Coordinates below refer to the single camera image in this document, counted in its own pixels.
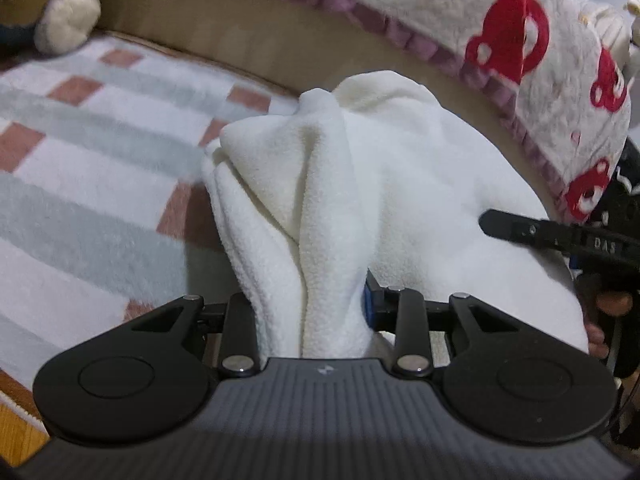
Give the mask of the person's right hand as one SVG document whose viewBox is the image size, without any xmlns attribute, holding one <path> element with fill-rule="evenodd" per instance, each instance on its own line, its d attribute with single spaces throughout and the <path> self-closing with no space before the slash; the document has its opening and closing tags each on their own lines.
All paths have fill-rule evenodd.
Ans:
<svg viewBox="0 0 640 480">
<path fill-rule="evenodd" d="M 603 313 L 616 318 L 616 316 L 628 313 L 631 307 L 632 297 L 626 292 L 602 292 L 602 294 L 585 292 L 582 295 L 582 310 L 584 310 L 584 324 L 590 356 L 602 360 L 610 352 L 605 343 L 604 331 L 596 323 L 597 314 Z"/>
</svg>

